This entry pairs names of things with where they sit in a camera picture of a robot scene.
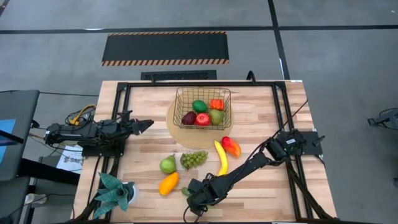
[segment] white paper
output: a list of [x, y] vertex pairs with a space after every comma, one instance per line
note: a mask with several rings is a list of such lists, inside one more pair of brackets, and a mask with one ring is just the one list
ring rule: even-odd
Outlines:
[[63, 155], [58, 161], [57, 168], [80, 174], [83, 167], [83, 157], [81, 156], [83, 148], [80, 146], [65, 146], [65, 149], [79, 150], [79, 152], [62, 151]]

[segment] red pepper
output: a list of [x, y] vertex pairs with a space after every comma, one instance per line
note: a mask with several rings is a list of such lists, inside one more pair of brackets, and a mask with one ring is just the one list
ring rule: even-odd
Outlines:
[[232, 154], [234, 157], [238, 158], [239, 156], [241, 156], [241, 146], [239, 146], [230, 137], [223, 137], [223, 139], [221, 140], [221, 145], [226, 152]]
[[224, 110], [224, 100], [210, 100], [210, 109]]
[[210, 117], [205, 113], [198, 114], [195, 124], [199, 126], [209, 126], [211, 123]]

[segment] yellow banana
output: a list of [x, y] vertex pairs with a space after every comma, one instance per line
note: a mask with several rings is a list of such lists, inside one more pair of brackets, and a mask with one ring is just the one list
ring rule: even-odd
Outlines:
[[214, 145], [216, 146], [221, 161], [221, 168], [220, 171], [218, 171], [218, 175], [225, 175], [228, 171], [228, 160], [226, 159], [225, 151], [218, 141], [214, 141]]

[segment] concrete floor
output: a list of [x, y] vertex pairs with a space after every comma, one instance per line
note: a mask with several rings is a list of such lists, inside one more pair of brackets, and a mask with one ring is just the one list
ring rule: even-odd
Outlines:
[[[277, 0], [280, 26], [398, 24], [398, 2]], [[185, 26], [271, 26], [267, 1], [10, 0], [0, 30]], [[229, 65], [101, 67], [107, 34], [0, 35], [1, 90], [98, 94], [103, 80], [138, 80], [141, 72], [217, 69], [219, 79], [281, 79], [273, 31], [228, 32]], [[398, 30], [281, 32], [291, 79], [303, 80], [326, 172], [343, 220], [396, 223], [397, 133], [366, 119], [397, 106]], [[41, 95], [35, 119], [62, 122], [96, 98]], [[24, 157], [50, 151], [29, 141]], [[70, 207], [38, 208], [34, 223], [63, 222]]]

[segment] round wooden board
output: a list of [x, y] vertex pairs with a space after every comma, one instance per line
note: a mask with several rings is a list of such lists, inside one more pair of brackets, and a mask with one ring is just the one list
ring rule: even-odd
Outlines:
[[173, 124], [175, 101], [170, 105], [166, 115], [166, 125], [170, 135], [182, 146], [190, 149], [208, 149], [214, 147], [214, 141], [221, 142], [228, 136], [234, 123], [234, 113], [231, 108], [231, 126], [224, 130], [187, 129]]

